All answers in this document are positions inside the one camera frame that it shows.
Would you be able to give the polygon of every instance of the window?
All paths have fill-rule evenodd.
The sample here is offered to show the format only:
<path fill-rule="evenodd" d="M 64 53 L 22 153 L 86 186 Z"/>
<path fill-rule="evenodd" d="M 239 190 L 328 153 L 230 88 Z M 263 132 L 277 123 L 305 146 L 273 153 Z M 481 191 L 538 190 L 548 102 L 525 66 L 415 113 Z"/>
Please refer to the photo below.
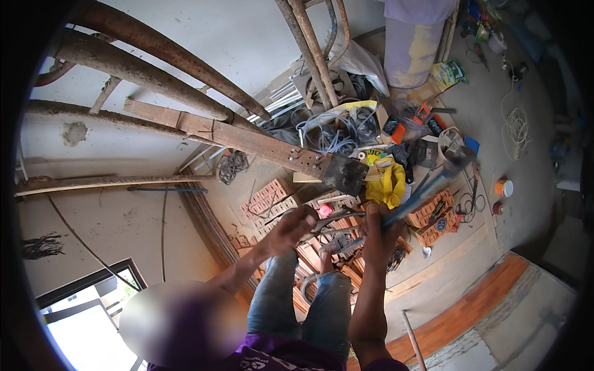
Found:
<path fill-rule="evenodd" d="M 146 288 L 132 259 L 111 268 L 139 288 Z M 119 316 L 136 290 L 106 269 L 37 298 L 57 345 L 78 371 L 143 371 L 147 363 L 124 344 Z"/>

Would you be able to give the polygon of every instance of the steel rod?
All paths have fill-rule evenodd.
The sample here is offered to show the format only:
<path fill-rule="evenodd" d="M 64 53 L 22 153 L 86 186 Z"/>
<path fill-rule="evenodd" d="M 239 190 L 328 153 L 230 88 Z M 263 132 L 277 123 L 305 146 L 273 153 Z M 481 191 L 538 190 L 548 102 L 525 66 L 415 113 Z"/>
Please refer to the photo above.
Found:
<path fill-rule="evenodd" d="M 320 45 L 318 44 L 318 39 L 315 36 L 314 28 L 311 25 L 309 20 L 309 16 L 305 11 L 305 6 L 301 0 L 289 0 L 293 8 L 293 13 L 295 13 L 295 17 L 297 18 L 297 22 L 301 26 L 301 30 L 305 36 L 305 40 L 309 46 L 309 49 L 314 57 L 315 65 L 318 67 L 320 71 L 320 75 L 322 78 L 322 82 L 326 87 L 326 93 L 330 98 L 330 103 L 332 103 L 333 107 L 338 106 L 338 97 L 336 96 L 336 92 L 334 91 L 334 84 L 332 84 L 332 79 L 330 78 L 330 73 L 328 72 L 328 65 L 326 64 L 326 60 L 322 55 L 322 50 L 320 49 Z"/>
<path fill-rule="evenodd" d="M 419 369 L 421 371 L 427 371 L 427 367 L 425 366 L 425 360 L 423 359 L 423 355 L 421 354 L 421 350 L 419 349 L 419 344 L 416 342 L 415 333 L 412 331 L 412 327 L 406 316 L 406 311 L 403 309 L 400 311 L 402 315 L 402 320 L 406 326 L 406 332 L 409 333 L 410 342 L 412 343 L 412 348 L 415 350 L 416 359 L 419 362 Z"/>
<path fill-rule="evenodd" d="M 345 43 L 343 44 L 340 52 L 336 53 L 336 55 L 333 56 L 330 62 L 328 63 L 329 68 L 333 67 L 336 64 L 336 62 L 340 59 L 340 57 L 342 57 L 343 54 L 345 54 L 346 49 L 349 47 L 350 43 L 350 25 L 349 20 L 346 18 L 345 3 L 343 2 L 343 0 L 336 0 L 336 4 L 338 5 L 338 11 L 340 12 L 342 28 L 345 32 Z"/>
<path fill-rule="evenodd" d="M 162 69 L 82 32 L 62 29 L 48 55 L 119 77 L 204 112 L 219 121 L 261 132 L 251 122 Z"/>
<path fill-rule="evenodd" d="M 295 18 L 295 14 L 293 13 L 293 8 L 289 5 L 287 0 L 274 0 L 276 1 L 276 5 L 279 7 L 280 12 L 283 14 L 285 20 L 287 21 L 287 25 L 295 38 L 295 42 L 297 42 L 297 46 L 299 46 L 299 50 L 301 50 L 301 54 L 305 58 L 305 64 L 309 69 L 309 73 L 311 74 L 311 79 L 314 81 L 315 87 L 318 88 L 318 93 L 320 95 L 320 99 L 322 100 L 322 104 L 324 105 L 325 110 L 329 110 L 332 108 L 332 103 L 330 102 L 330 98 L 326 93 L 324 88 L 324 83 L 322 82 L 322 78 L 320 75 L 320 70 L 315 65 L 314 56 L 311 54 L 311 50 L 307 45 L 307 41 L 305 40 L 305 36 L 303 35 L 303 31 L 297 22 L 297 18 Z"/>
<path fill-rule="evenodd" d="M 71 22 L 137 47 L 202 81 L 250 112 L 266 119 L 270 118 L 269 112 L 262 104 L 210 65 L 162 33 L 122 11 L 99 1 L 91 1 L 81 6 Z"/>
<path fill-rule="evenodd" d="M 77 106 L 75 104 L 50 102 L 48 100 L 29 100 L 29 106 L 27 107 L 26 112 L 48 116 L 67 116 L 70 119 L 78 119 L 81 121 L 93 120 L 110 124 L 115 123 L 123 126 L 130 126 L 136 129 L 144 129 L 160 134 L 171 135 L 173 137 L 193 140 L 200 143 L 221 146 L 216 142 L 198 137 L 196 135 L 188 135 L 188 133 L 185 131 L 172 128 L 170 126 L 161 125 L 159 123 L 143 119 L 137 119 L 132 116 L 122 115 L 121 113 L 101 110 L 98 114 L 92 115 L 89 113 L 88 107 Z"/>

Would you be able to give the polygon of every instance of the black wire bundle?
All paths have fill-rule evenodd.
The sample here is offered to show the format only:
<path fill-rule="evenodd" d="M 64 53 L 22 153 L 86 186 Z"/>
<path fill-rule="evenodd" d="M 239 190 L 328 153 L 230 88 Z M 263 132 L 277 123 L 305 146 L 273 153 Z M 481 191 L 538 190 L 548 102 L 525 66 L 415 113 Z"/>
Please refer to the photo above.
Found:
<path fill-rule="evenodd" d="M 400 246 L 396 246 L 396 248 L 394 249 L 394 252 L 390 256 L 390 260 L 388 260 L 388 264 L 386 266 L 386 271 L 387 272 L 395 271 L 396 268 L 398 268 L 398 266 L 402 262 L 402 259 L 405 258 L 405 256 L 406 256 L 405 250 L 403 248 L 401 248 Z"/>
<path fill-rule="evenodd" d="M 462 198 L 464 198 L 464 196 L 468 196 L 470 199 L 467 199 L 464 201 L 464 203 L 462 203 Z M 479 207 L 479 200 L 482 199 L 482 206 Z M 460 197 L 460 202 L 458 202 L 458 204 L 456 205 L 456 214 L 458 215 L 462 215 L 462 220 L 460 220 L 460 223 L 470 223 L 474 218 L 475 218 L 475 213 L 479 212 L 481 213 L 484 209 L 485 209 L 485 196 L 483 195 L 478 195 L 475 199 L 475 206 L 474 208 L 472 207 L 472 195 L 468 192 L 466 192 L 465 194 L 463 194 Z"/>
<path fill-rule="evenodd" d="M 219 179 L 221 182 L 230 185 L 235 179 L 237 173 L 249 167 L 248 156 L 241 152 L 235 151 L 229 156 L 223 156 L 217 164 L 219 170 Z"/>
<path fill-rule="evenodd" d="M 64 255 L 62 252 L 64 243 L 57 240 L 62 238 L 62 235 L 55 233 L 56 232 L 50 232 L 39 238 L 23 241 L 23 250 L 21 251 L 22 258 L 35 260 L 52 255 Z"/>

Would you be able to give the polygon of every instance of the yellow bag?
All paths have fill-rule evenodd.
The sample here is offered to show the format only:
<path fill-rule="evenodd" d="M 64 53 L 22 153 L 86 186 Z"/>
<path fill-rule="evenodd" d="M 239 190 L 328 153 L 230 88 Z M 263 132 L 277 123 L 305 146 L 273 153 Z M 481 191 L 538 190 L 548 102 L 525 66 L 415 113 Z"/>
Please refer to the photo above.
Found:
<path fill-rule="evenodd" d="M 367 182 L 365 197 L 378 205 L 383 202 L 389 209 L 399 206 L 405 192 L 405 168 L 391 157 L 378 158 L 374 166 L 380 173 L 380 179 Z"/>

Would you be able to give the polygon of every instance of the purple t-shirt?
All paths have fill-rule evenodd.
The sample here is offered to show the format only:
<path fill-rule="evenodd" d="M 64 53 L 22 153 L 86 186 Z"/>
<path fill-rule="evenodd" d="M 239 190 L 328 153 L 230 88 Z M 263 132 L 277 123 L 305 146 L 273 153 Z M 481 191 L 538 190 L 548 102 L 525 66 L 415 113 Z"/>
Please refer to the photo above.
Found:
<path fill-rule="evenodd" d="M 302 340 L 279 335 L 248 334 L 235 353 L 216 368 L 220 371 L 346 371 L 346 362 L 337 354 Z M 148 364 L 147 371 L 160 370 L 165 368 Z M 363 371 L 380 370 L 408 371 L 408 367 L 395 359 L 379 359 Z"/>

